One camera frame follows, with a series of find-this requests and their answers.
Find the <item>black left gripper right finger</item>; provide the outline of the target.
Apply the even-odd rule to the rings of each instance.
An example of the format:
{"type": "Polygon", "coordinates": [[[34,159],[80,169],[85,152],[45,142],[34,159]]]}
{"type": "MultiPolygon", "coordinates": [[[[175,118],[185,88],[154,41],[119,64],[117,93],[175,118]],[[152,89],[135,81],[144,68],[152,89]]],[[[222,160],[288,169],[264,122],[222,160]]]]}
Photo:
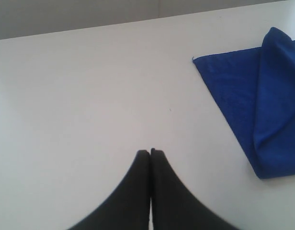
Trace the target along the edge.
{"type": "Polygon", "coordinates": [[[151,149],[152,222],[155,230],[235,230],[203,205],[178,178],[165,153],[151,149]]]}

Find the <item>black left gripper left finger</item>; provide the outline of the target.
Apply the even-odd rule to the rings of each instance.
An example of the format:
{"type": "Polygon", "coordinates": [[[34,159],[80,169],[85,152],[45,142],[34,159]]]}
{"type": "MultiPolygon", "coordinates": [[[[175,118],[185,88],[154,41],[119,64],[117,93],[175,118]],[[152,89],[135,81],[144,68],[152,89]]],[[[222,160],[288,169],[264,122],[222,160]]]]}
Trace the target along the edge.
{"type": "Polygon", "coordinates": [[[87,217],[72,230],[147,230],[150,215],[150,154],[136,153],[125,177],[87,217]]]}

